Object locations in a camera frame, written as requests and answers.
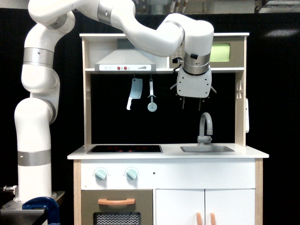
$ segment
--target white countertop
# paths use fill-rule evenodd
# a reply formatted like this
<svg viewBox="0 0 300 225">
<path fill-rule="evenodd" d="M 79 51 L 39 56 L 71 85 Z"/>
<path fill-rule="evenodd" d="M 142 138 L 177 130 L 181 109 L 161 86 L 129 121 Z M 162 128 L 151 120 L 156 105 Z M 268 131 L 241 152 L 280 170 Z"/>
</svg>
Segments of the white countertop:
<svg viewBox="0 0 300 225">
<path fill-rule="evenodd" d="M 163 153 L 108 153 L 108 154 L 87 154 L 89 150 L 97 144 L 88 147 L 82 146 L 72 154 L 68 155 L 68 159 L 140 159 L 140 158 L 268 158 L 269 155 L 251 148 L 249 146 L 242 147 L 234 143 L 213 143 L 212 145 L 226 146 L 235 152 L 207 153 L 207 152 L 184 152 L 181 146 L 197 146 L 193 144 L 160 144 Z"/>
</svg>

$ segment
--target robotic arm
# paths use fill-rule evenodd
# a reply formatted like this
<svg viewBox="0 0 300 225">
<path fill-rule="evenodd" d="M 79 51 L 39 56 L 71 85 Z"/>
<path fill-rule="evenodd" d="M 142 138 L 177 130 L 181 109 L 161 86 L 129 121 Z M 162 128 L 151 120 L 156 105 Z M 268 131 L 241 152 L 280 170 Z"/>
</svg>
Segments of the robotic arm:
<svg viewBox="0 0 300 225">
<path fill-rule="evenodd" d="M 135 19 L 132 0 L 30 0 L 29 14 L 37 25 L 27 35 L 22 68 L 22 84 L 30 98 L 20 102 L 15 110 L 22 202 L 51 196 L 49 124 L 57 116 L 60 89 L 59 77 L 52 69 L 53 55 L 58 40 L 74 27 L 74 9 L 122 30 L 133 45 L 156 56 L 168 57 L 184 42 L 177 93 L 195 98 L 209 95 L 214 32 L 210 23 L 171 14 L 153 30 Z"/>
</svg>

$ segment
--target cabinet handle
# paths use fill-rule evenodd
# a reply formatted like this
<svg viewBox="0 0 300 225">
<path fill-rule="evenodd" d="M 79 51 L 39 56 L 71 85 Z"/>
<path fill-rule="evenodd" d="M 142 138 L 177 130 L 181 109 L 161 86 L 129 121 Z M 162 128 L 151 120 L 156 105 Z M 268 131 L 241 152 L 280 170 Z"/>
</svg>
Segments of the cabinet handle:
<svg viewBox="0 0 300 225">
<path fill-rule="evenodd" d="M 126 200 L 107 200 L 107 199 L 99 199 L 99 205 L 131 205 L 135 203 L 134 198 L 128 198 Z"/>
<path fill-rule="evenodd" d="M 202 225 L 202 220 L 201 220 L 201 214 L 200 214 L 200 212 L 198 212 L 196 214 L 197 214 L 197 225 Z"/>
<path fill-rule="evenodd" d="M 210 214 L 210 219 L 211 219 L 211 225 L 216 225 L 216 218 L 215 218 L 215 214 L 214 213 Z"/>
</svg>

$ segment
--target gray faucet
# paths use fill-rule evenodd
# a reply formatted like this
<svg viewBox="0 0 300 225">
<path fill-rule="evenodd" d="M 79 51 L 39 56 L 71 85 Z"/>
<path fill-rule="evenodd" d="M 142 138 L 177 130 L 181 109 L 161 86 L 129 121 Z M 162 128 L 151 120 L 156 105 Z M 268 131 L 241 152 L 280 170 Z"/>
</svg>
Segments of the gray faucet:
<svg viewBox="0 0 300 225">
<path fill-rule="evenodd" d="M 200 118 L 200 126 L 199 126 L 199 136 L 197 138 L 198 141 L 198 146 L 203 145 L 203 143 L 211 143 L 211 136 L 204 136 L 204 126 L 205 126 L 205 121 L 207 125 L 207 130 L 206 134 L 207 135 L 212 135 L 212 121 L 211 121 L 211 116 L 208 112 L 205 112 L 202 114 Z"/>
</svg>

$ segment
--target oven door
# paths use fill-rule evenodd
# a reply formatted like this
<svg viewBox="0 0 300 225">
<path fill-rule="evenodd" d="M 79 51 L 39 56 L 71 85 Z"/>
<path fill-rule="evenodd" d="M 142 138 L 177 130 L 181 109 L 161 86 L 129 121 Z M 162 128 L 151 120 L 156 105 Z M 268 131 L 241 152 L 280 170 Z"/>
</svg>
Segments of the oven door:
<svg viewBox="0 0 300 225">
<path fill-rule="evenodd" d="M 153 225 L 153 190 L 81 193 L 82 225 Z"/>
</svg>

